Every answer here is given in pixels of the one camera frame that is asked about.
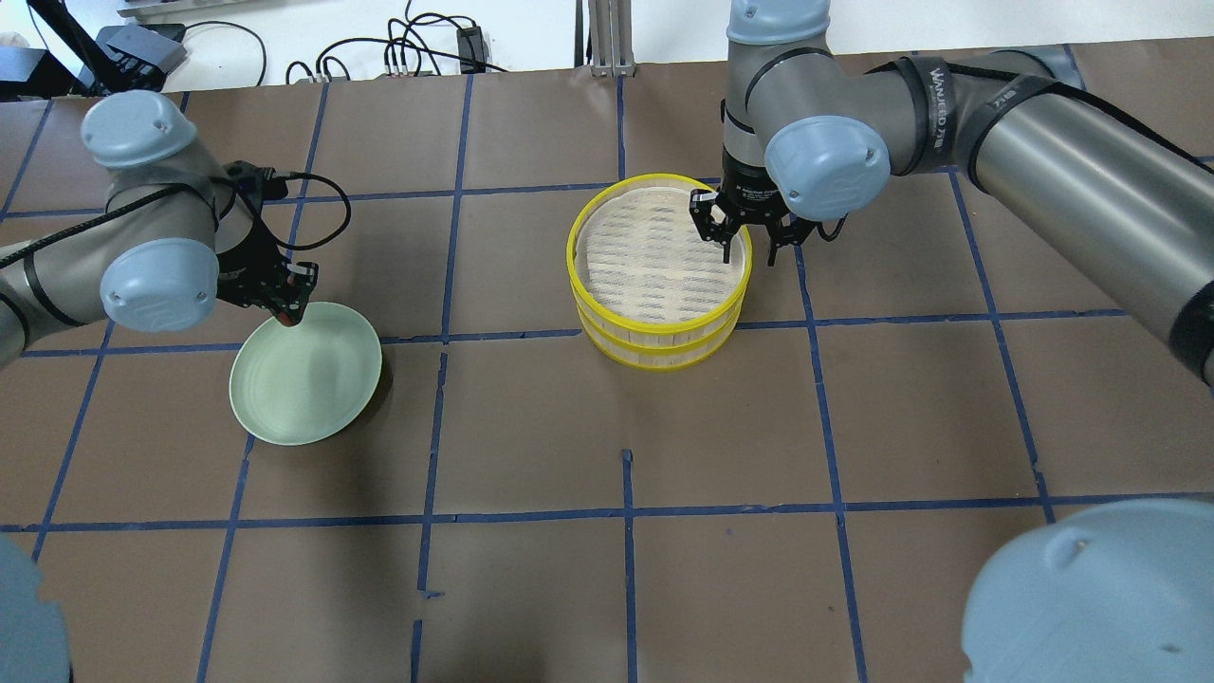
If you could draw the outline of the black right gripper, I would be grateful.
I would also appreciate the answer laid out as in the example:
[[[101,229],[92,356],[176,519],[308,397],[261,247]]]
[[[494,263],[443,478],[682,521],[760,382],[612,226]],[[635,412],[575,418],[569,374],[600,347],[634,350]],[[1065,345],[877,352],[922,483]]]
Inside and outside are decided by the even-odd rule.
[[[702,241],[721,247],[724,264],[731,263],[732,245],[742,226],[766,230],[768,267],[775,267],[781,249],[801,246],[815,233],[826,238],[822,222],[800,220],[785,207],[781,190],[764,170],[725,170],[717,190],[690,190],[690,217]]]

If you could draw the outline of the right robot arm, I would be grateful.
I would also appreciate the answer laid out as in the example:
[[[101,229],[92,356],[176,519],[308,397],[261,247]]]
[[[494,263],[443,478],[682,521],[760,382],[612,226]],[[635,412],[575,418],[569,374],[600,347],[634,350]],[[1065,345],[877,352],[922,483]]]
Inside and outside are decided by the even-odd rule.
[[[1080,90],[1061,50],[910,56],[847,75],[827,1],[734,1],[724,180],[694,190],[704,241],[762,226],[772,251],[953,165],[1212,381],[1212,169]]]

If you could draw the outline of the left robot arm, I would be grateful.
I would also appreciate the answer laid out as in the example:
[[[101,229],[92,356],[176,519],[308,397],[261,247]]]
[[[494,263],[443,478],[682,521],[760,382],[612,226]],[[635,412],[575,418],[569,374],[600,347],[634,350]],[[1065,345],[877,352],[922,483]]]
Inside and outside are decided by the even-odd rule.
[[[2,249],[4,363],[102,320],[178,332],[219,303],[263,308],[287,328],[304,319],[320,269],[294,263],[262,217],[300,173],[219,163],[174,101],[151,91],[100,99],[80,136],[109,173],[103,212]]]

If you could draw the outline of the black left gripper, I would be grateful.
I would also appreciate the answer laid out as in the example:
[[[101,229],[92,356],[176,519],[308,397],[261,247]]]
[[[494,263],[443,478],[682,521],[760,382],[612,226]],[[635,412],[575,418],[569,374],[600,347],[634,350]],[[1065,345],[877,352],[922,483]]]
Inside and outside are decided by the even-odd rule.
[[[243,308],[256,306],[276,315],[287,312],[302,321],[320,280],[320,264],[290,263],[262,217],[266,200],[289,194],[287,180],[278,180],[272,167],[232,161],[225,165],[225,182],[231,189],[231,207],[244,209],[250,224],[246,237],[219,250],[217,298]]]

